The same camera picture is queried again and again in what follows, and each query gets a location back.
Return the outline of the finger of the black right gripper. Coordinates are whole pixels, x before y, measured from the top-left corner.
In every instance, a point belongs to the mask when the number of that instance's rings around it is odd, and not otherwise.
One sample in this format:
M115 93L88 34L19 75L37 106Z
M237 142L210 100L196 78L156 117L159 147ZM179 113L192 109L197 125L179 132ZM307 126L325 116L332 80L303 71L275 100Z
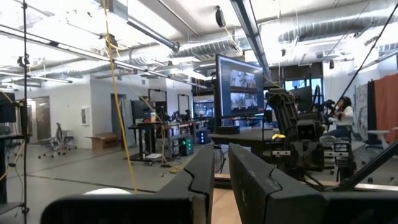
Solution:
M307 149L307 164L312 169L319 169L318 143L309 142Z
M297 164L298 164L299 167L301 167L303 169L306 166L305 165L305 152L306 152L306 150L307 150L307 146L306 146L305 143L298 142L296 144L296 151L297 151L297 154L298 154L298 162L297 162Z

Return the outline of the green-lit computer case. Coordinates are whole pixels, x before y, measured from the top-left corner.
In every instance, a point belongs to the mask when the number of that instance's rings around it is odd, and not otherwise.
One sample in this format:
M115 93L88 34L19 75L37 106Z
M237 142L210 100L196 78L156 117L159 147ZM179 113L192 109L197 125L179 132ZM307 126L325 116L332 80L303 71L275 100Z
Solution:
M193 141L191 138L181 138L179 141L179 153L181 156L189 156L194 153Z

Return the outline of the black pole stand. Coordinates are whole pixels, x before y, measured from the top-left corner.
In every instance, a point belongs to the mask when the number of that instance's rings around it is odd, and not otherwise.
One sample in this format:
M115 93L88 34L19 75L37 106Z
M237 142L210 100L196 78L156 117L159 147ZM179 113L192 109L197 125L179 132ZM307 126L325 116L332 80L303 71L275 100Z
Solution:
M27 66L29 64L29 59L27 55L27 17L26 17L27 3L26 0L22 0L22 12L23 12L23 26L24 26L24 56L22 58L22 62L24 64L24 99L23 99L23 107L21 112L22 118L22 133L24 135L24 158L23 158L23 196L24 202L22 207L22 213L24 215L24 224L27 224L27 214L29 209L27 207L27 143L29 140L28 135L28 113L27 113Z

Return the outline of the brown cardboard box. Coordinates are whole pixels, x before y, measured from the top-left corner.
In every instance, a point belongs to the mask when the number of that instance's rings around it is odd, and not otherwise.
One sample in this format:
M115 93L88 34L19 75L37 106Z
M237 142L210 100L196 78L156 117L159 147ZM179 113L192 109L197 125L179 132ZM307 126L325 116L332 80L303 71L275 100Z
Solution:
M114 133L100 133L88 139L91 140L93 150L108 149L119 144L118 137Z

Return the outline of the large black display monitor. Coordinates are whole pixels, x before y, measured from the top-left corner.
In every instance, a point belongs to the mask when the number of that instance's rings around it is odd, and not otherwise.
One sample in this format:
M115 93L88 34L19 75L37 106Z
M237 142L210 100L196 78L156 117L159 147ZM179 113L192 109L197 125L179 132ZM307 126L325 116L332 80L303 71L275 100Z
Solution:
M261 114L265 110L262 68L241 60L216 55L215 122Z

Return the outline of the orange curtain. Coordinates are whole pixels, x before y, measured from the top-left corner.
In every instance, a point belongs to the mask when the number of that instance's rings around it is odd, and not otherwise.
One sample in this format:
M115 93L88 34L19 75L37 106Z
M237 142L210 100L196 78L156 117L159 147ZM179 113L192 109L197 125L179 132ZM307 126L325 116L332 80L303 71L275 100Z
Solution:
M377 130L389 131L388 143L398 140L398 73L386 75L374 82Z

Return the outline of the black standing desk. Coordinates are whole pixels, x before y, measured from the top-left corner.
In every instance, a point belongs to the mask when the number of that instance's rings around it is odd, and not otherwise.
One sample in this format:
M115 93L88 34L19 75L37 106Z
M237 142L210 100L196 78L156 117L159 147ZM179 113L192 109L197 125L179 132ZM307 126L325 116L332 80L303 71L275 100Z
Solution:
M128 127L128 130L133 130L136 137L136 144L139 152L130 156L133 162L148 162L151 165L154 162L160 162L160 157L154 157L156 154L156 131L160 132L164 129L167 132L165 139L170 141L172 137L171 124L160 123L138 123Z

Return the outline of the dark background monitor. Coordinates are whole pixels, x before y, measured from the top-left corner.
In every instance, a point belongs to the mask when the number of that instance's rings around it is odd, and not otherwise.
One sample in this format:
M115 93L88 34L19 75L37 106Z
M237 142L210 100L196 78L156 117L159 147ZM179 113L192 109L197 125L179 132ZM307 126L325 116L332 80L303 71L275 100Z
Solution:
M15 123L16 108L12 105L15 102L15 94L0 92L0 123Z

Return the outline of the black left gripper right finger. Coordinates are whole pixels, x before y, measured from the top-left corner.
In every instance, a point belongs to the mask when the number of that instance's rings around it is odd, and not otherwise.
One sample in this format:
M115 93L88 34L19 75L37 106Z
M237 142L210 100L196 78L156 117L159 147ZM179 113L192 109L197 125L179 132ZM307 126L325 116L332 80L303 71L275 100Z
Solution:
M228 156L242 224L398 224L398 192L321 192L238 144Z

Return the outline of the black diagonal pole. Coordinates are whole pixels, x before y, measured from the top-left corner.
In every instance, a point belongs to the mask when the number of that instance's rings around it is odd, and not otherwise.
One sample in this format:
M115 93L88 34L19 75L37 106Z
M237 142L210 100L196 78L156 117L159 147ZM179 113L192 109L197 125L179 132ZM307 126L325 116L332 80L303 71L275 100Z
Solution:
M325 65L325 99L338 101L341 95L353 98L356 86L398 71L398 64L393 56L389 55L391 52L398 54L398 9L391 6L389 12L394 12L395 18L391 19L386 27L366 33L375 37L381 35L377 40L367 46L359 40L353 40L349 44L352 60L336 62L333 69Z

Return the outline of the white lined trash can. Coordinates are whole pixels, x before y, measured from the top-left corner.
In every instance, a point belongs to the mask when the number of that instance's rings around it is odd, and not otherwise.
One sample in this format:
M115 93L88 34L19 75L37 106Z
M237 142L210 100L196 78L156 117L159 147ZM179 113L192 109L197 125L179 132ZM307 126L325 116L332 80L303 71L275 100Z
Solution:
M84 193L84 195L131 195L131 193L128 192L127 190L107 187L102 189L91 190L89 192Z

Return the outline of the black desk monitor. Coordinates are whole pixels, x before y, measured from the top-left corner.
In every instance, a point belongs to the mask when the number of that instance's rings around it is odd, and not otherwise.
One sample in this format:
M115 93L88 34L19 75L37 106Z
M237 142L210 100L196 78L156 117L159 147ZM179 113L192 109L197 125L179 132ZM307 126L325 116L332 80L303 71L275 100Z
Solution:
M151 117L152 108L155 108L154 101L148 101L147 103L142 100L131 100L132 118L137 119L149 119Z

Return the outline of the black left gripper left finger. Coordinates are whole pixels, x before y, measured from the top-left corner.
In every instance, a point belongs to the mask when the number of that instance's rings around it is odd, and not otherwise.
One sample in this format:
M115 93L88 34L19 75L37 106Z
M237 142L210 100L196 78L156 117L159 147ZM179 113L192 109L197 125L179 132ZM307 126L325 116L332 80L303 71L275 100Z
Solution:
M154 194L63 197L47 205L40 224L210 224L214 168L207 144Z

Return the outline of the person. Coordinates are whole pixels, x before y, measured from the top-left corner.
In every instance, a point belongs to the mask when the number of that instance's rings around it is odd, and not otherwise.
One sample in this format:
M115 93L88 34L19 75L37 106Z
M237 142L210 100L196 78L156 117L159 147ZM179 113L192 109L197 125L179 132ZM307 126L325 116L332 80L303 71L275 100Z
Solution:
M332 117L328 118L335 125L335 129L328 131L327 136L335 138L349 138L351 136L349 127L354 123L354 111L351 98L343 96L338 104Z

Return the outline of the grey office chair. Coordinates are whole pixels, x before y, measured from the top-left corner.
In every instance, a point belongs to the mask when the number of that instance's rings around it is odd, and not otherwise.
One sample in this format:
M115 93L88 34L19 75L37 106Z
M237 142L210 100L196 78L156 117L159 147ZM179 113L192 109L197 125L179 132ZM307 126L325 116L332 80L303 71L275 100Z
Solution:
M57 129L55 136L39 141L40 146L46 149L45 152L37 156L38 159L49 156L64 156L67 152L76 150L77 146L72 144L74 137L69 135L69 130L62 129L60 123L56 123Z

